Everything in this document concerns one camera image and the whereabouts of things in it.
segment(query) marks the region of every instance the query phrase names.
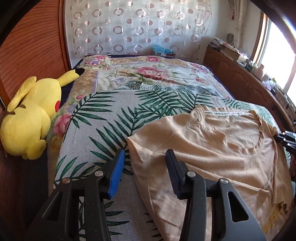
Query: blanket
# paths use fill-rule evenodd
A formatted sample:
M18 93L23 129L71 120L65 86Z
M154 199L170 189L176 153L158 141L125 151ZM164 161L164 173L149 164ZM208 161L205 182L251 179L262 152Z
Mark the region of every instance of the blanket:
M163 116L190 113L198 104L254 110L267 123L278 129L266 108L229 98L164 90L115 90L92 93L79 100L73 107L73 114L60 114L56 119L58 124L52 126L52 129L55 128L52 133L56 135L49 137L48 148L60 149L54 171L54 187L65 177L72 180L87 177L112 160L117 149L122 148L126 155L122 182L114 198L105 201L111 239L162 241L163 238L141 201L135 185L126 137L131 136L146 123ZM81 240L85 238L83 207L84 202L81 198ZM268 240L271 240L289 217L289 212L272 206L264 215L269 221L261 224L261 228Z
M158 56L110 58L85 57L78 66L85 72L75 80L66 103L58 110L47 136L49 191L59 149L77 103L85 96L105 90L161 90L231 98L205 66ZM103 103L96 106L105 108Z

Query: plush toy ear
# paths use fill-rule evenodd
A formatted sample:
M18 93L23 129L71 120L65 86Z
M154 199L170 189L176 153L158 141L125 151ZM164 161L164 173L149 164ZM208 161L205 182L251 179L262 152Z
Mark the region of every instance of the plush toy ear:
M76 80L80 75L84 73L83 68L79 69L73 69L66 73L64 73L60 78L57 80L59 81L59 84L61 87L65 86L66 84L71 83L72 81Z
M17 93L14 95L14 97L12 98L12 100L9 102L9 104L7 106L7 111L8 112L13 111L17 107L17 105L22 100L22 98L24 98L24 96L34 86L34 84L36 83L36 80L37 80L37 77L36 76L32 76L30 78L27 78L24 81L24 83L22 83L22 85L18 89Z

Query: sheer curtain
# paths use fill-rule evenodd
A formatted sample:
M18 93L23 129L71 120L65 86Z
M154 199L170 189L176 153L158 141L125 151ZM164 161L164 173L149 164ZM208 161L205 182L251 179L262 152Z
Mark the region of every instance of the sheer curtain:
M242 28L246 17L247 0L233 0L233 2L235 19L234 47L238 49L242 46Z

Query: red cheek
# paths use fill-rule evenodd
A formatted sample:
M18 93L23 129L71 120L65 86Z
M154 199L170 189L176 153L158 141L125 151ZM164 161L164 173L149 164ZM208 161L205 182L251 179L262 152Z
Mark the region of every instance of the red cheek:
M61 104L61 102L60 101L58 101L57 103L56 103L56 105L55 105L55 110L56 110L56 112L59 110L59 105Z

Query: metal bolt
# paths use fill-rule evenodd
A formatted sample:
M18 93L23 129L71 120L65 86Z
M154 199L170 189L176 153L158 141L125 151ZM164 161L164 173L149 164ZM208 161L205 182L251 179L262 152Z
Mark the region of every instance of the metal bolt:
M193 172L193 171L189 171L189 172L187 172L187 176L188 176L188 177L195 177L195 175L196 175L196 173Z
M102 171L96 171L94 173L97 177L101 177L104 173Z
M69 183L70 181L71 181L71 179L68 178L68 177L66 177L66 178L64 178L64 179L62 180L62 183L67 184L67 183Z
M221 178L220 182L223 183L223 184L229 183L228 179L226 179L226 178Z

